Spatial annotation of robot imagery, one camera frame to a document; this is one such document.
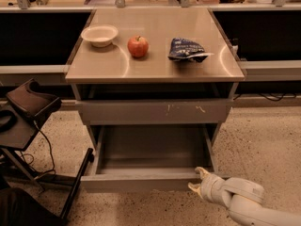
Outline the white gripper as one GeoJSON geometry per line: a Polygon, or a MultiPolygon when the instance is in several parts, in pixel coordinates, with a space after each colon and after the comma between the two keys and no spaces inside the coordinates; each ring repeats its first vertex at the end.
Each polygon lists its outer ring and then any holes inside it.
{"type": "Polygon", "coordinates": [[[196,167],[195,173],[199,175],[201,184],[189,183],[188,187],[197,193],[204,201],[229,208],[233,197],[233,193],[230,191],[229,181],[215,174],[211,174],[203,167],[196,167]]]}

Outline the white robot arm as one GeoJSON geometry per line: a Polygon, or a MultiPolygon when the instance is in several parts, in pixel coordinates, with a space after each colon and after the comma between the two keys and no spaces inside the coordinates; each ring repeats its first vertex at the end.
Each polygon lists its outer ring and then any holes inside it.
{"type": "Polygon", "coordinates": [[[205,168],[196,167],[200,183],[188,187],[203,201],[224,206],[241,226],[301,226],[301,216],[262,206],[264,188],[243,178],[225,180],[205,168]]]}

